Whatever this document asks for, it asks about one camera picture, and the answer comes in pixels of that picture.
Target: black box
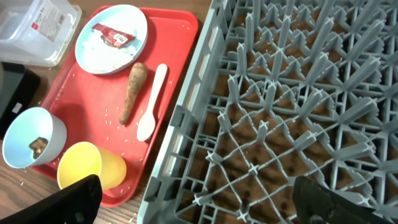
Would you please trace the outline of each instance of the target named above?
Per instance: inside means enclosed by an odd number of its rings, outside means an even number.
[[[2,63],[4,76],[0,86],[0,139],[12,121],[27,109],[40,77],[23,65]]]

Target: black object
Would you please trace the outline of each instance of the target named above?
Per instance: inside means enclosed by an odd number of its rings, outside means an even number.
[[[297,177],[293,203],[301,224],[391,224],[306,177]]]
[[[23,65],[3,62],[0,86],[0,139],[12,121],[27,109],[40,84],[40,77]]]
[[[0,224],[92,224],[102,200],[97,175],[88,177],[23,209]]]

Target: tray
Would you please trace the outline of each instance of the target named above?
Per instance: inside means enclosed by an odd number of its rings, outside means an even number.
[[[91,17],[108,7],[97,9]],[[41,105],[65,123],[68,137],[64,150],[76,142],[89,141],[122,155],[126,161],[127,174],[123,183],[104,191],[101,204],[105,207],[124,203],[136,190],[198,30],[197,19],[190,12],[141,10],[147,18],[148,40],[137,62],[144,62],[150,71],[126,127],[119,124],[119,115],[131,66],[114,75],[92,75],[78,66],[74,52],[70,52]],[[139,142],[137,123],[146,110],[155,70],[160,63],[165,63],[169,71],[154,110],[157,125],[148,141]],[[59,158],[56,158],[33,169],[56,179],[58,163]]]
[[[398,223],[397,13],[213,1],[137,222],[299,223],[305,175]]]

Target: red tray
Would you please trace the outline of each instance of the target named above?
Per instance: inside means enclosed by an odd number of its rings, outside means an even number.
[[[90,18],[108,7],[97,9]],[[190,12],[141,10],[147,18],[148,40],[137,62],[144,62],[150,71],[126,127],[119,124],[119,115],[131,66],[113,75],[92,75],[79,67],[74,51],[69,53],[41,105],[65,123],[68,136],[64,151],[77,142],[88,141],[123,155],[127,164],[126,178],[121,185],[103,192],[101,204],[105,207],[119,206],[129,200],[136,190],[198,31],[198,21]],[[169,67],[169,72],[154,110],[157,125],[149,140],[139,142],[136,137],[137,123],[146,110],[155,70],[161,63]],[[33,169],[56,180],[62,155]]]

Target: white plate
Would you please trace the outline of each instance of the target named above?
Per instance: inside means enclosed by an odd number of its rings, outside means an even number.
[[[132,34],[135,39],[120,49],[109,47],[93,32],[92,27],[98,23]],[[76,42],[76,60],[86,72],[96,75],[115,73],[138,58],[147,38],[147,20],[141,10],[131,5],[111,6],[95,15],[84,26]]]

